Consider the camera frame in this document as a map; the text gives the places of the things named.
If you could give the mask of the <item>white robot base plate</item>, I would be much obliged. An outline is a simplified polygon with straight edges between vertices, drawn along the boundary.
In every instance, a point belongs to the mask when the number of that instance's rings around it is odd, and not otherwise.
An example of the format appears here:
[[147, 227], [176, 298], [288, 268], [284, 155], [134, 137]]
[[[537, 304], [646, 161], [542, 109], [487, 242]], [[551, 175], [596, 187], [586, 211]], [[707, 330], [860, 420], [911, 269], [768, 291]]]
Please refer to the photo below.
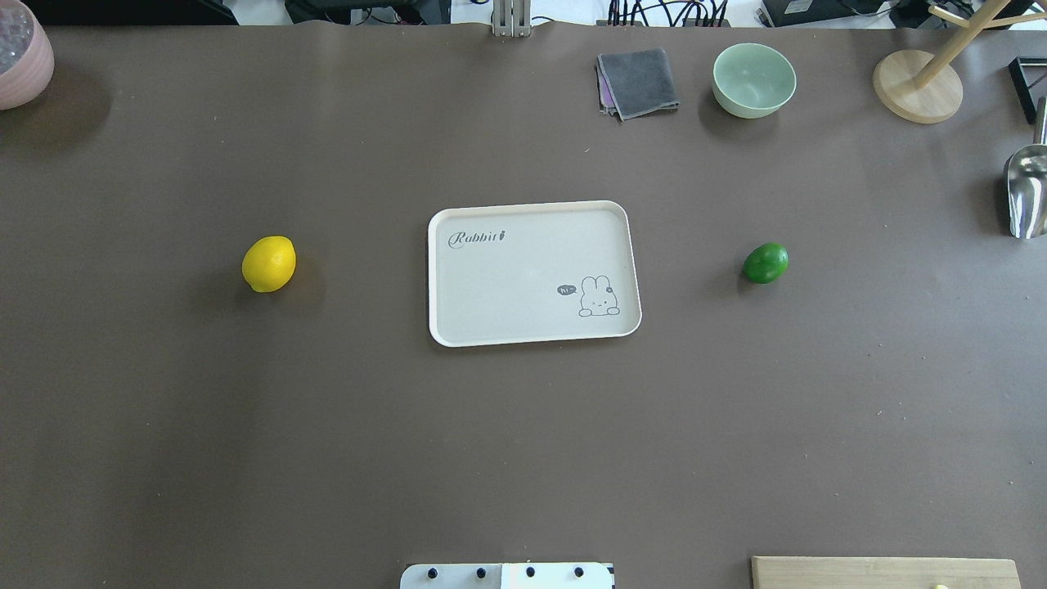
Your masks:
[[400, 588], [614, 588], [600, 562], [435, 563], [408, 566]]

